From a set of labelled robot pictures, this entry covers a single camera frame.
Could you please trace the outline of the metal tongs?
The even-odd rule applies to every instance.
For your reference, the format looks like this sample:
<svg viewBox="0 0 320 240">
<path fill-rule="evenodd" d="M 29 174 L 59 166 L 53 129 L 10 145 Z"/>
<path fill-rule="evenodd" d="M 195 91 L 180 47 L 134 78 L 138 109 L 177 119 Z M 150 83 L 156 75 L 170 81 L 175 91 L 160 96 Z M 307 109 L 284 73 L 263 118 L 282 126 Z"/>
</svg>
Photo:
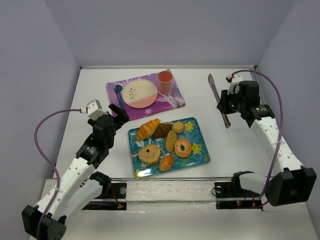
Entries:
<svg viewBox="0 0 320 240">
<path fill-rule="evenodd" d="M 213 92 L 213 95 L 214 95 L 214 97 L 215 97 L 215 100 L 216 100 L 217 103 L 219 103 L 220 100 L 221 100 L 221 98 L 220 98 L 220 95 L 219 95 L 219 93 L 218 93 L 217 87 L 216 87 L 216 85 L 215 85 L 214 78 L 213 78 L 213 76 L 212 76 L 211 73 L 208 75 L 208 78 L 207 78 L 207 79 L 208 79 L 208 83 L 209 83 L 209 85 L 210 85 L 210 87 L 211 87 L 211 90 L 212 90 L 212 92 Z M 226 128 L 226 129 L 230 128 L 230 127 L 231 127 L 231 123 L 230 123 L 230 121 L 229 121 L 228 116 L 227 116 L 226 114 L 224 114 L 224 113 L 221 113 L 221 117 L 222 117 L 222 119 L 223 119 L 225 128 Z"/>
</svg>

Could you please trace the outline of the small round muffin bread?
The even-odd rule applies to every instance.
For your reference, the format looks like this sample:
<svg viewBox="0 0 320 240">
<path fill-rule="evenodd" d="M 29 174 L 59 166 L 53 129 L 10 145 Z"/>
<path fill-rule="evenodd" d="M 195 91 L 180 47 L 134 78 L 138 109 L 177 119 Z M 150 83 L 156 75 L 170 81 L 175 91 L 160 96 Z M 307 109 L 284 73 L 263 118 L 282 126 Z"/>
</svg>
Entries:
<svg viewBox="0 0 320 240">
<path fill-rule="evenodd" d="M 185 131 L 185 124 L 181 121 L 176 121 L 172 124 L 172 130 L 176 134 L 181 134 Z"/>
</svg>

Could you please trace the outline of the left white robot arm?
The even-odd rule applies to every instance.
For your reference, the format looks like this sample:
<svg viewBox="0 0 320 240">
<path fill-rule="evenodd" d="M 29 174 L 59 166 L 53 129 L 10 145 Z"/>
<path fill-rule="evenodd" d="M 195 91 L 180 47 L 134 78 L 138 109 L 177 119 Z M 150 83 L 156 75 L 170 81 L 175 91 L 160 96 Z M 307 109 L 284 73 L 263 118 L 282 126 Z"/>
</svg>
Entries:
<svg viewBox="0 0 320 240">
<path fill-rule="evenodd" d="M 25 232 L 37 240 L 60 240 L 72 217 L 90 201 L 111 190 L 111 178 L 97 169 L 114 146 L 116 131 L 130 118 L 125 109 L 113 103 L 108 107 L 115 116 L 104 111 L 96 99 L 77 109 L 88 116 L 92 132 L 63 175 L 44 156 L 56 175 L 56 184 L 35 205 L 27 205 L 21 213 Z"/>
</svg>

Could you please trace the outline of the orange glazed donut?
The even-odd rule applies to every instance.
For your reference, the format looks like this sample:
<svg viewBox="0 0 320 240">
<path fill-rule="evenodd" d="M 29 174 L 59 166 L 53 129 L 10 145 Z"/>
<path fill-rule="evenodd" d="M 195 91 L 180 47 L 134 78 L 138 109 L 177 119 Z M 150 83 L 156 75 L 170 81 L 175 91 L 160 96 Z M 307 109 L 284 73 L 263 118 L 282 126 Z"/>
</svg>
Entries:
<svg viewBox="0 0 320 240">
<path fill-rule="evenodd" d="M 179 158 L 188 158 L 192 152 L 192 145 L 187 139 L 180 138 L 175 142 L 174 152 Z"/>
</svg>

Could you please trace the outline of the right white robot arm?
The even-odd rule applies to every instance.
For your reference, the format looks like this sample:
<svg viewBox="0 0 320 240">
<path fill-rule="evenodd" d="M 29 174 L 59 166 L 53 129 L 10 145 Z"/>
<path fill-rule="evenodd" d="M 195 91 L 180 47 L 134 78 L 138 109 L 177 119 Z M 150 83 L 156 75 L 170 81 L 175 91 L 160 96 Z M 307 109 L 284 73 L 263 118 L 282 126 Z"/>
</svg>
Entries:
<svg viewBox="0 0 320 240">
<path fill-rule="evenodd" d="M 217 105 L 222 114 L 240 113 L 271 161 L 266 176 L 239 171 L 234 173 L 232 184 L 237 189 L 265 196 L 274 207 L 307 202 L 317 174 L 298 160 L 279 135 L 281 128 L 275 114 L 268 105 L 260 103 L 259 91 L 259 84 L 255 81 L 232 78 L 228 89 L 222 90 Z"/>
</svg>

